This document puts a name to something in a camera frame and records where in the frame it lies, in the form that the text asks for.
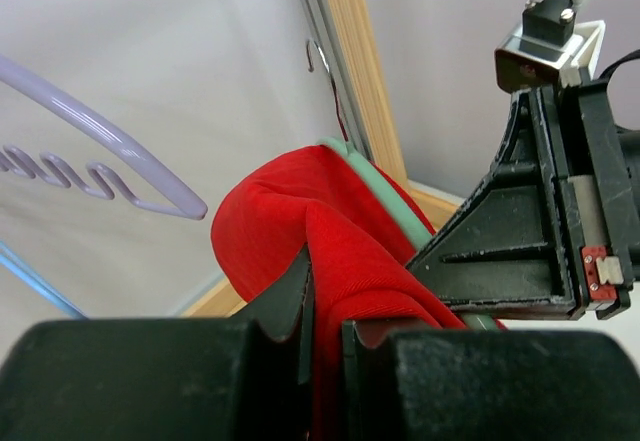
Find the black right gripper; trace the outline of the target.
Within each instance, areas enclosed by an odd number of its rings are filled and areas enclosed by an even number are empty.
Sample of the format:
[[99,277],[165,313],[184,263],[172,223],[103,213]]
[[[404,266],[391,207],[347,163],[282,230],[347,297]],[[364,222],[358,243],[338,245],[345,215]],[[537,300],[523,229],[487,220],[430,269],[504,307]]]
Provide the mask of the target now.
[[457,314],[611,319],[639,281],[639,133],[618,125],[609,83],[511,97],[504,138],[479,185],[407,264]]

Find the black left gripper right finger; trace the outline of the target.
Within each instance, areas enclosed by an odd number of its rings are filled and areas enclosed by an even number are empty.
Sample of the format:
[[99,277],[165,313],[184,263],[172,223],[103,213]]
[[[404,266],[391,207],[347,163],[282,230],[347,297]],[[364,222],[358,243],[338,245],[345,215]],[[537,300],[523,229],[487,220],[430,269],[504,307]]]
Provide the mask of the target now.
[[351,440],[635,440],[639,375],[605,334],[347,321]]

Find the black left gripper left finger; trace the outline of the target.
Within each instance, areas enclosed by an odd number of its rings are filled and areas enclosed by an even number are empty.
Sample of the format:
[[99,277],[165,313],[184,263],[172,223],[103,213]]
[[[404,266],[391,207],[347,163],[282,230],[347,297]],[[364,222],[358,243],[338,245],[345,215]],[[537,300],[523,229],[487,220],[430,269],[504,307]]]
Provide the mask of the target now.
[[1,368],[1,436],[305,440],[313,312],[301,250],[229,317],[37,324]]

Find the mint green hanger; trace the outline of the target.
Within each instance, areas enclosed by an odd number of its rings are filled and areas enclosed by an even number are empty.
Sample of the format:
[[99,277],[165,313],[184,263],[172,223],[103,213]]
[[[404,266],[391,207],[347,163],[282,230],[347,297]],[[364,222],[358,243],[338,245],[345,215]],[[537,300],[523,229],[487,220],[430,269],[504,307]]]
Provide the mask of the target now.
[[305,41],[307,70],[310,73],[315,71],[313,51],[319,55],[328,78],[336,118],[342,134],[342,139],[335,137],[321,138],[316,142],[316,146],[328,149],[346,164],[358,180],[368,189],[373,198],[381,205],[385,213],[391,218],[415,250],[424,247],[428,241],[433,239],[433,234],[419,219],[419,216],[410,207],[409,203],[405,201],[401,194],[392,186],[391,182],[385,178],[373,163],[368,161],[355,148],[354,143],[350,140],[346,131],[345,122],[343,121],[343,115],[341,114],[341,101],[338,94],[337,83],[323,49],[313,38],[308,38]]

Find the red trousers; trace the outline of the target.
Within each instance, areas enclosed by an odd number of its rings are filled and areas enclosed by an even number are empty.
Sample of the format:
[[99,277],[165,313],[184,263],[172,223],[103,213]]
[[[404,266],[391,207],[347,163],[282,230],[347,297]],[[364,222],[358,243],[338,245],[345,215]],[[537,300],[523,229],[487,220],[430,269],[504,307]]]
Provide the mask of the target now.
[[[434,235],[414,200],[377,168]],[[309,251],[315,286],[311,437],[342,440],[341,326],[346,320],[415,318],[436,329],[464,323],[411,275],[415,250],[346,164],[308,146],[263,165],[220,204],[211,226],[216,260],[252,302]]]

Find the light blue wire hanger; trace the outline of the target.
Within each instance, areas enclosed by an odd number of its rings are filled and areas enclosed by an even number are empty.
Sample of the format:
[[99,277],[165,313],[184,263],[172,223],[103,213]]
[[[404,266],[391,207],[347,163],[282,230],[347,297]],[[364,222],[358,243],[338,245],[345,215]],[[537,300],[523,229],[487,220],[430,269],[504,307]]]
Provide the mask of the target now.
[[4,242],[1,243],[1,265],[29,288],[73,319],[87,319],[87,315],[46,281]]

